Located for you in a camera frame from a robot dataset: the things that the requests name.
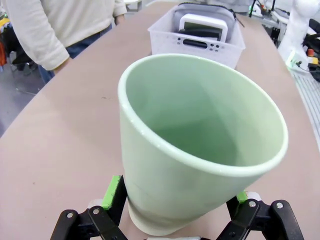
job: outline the floor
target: floor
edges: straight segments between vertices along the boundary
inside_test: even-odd
[[[38,68],[30,74],[28,68],[12,72],[8,64],[4,66],[0,72],[0,137],[34,97],[21,91],[37,93],[43,86]]]

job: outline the person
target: person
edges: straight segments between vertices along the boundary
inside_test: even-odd
[[[4,0],[14,32],[45,83],[125,20],[124,0]]]

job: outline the beige sweater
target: beige sweater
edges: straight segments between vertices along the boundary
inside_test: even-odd
[[[69,57],[66,47],[127,12],[124,0],[4,0],[4,8],[27,55],[47,70]]]

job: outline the red object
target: red object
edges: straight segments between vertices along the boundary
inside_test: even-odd
[[[0,66],[2,67],[7,63],[7,57],[5,52],[5,46],[0,42]]]
[[[306,52],[308,57],[314,57],[315,56],[315,50],[309,48],[308,51]]]

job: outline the cable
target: cable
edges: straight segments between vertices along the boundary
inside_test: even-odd
[[[256,4],[256,1],[257,1],[257,0],[253,0],[253,4],[252,4],[252,6],[251,6],[251,10],[250,10],[250,13],[249,13],[249,18],[252,17],[252,12],[254,11],[254,6],[255,6],[255,4]]]
[[[275,10],[276,0],[273,0],[271,11]]]
[[[319,70],[306,70],[306,69],[303,69],[301,66],[300,66],[299,62],[297,62],[295,65],[298,66],[298,68],[300,68],[301,70],[305,71],[305,72],[308,72],[308,73],[317,73],[317,72],[320,72],[320,69]]]

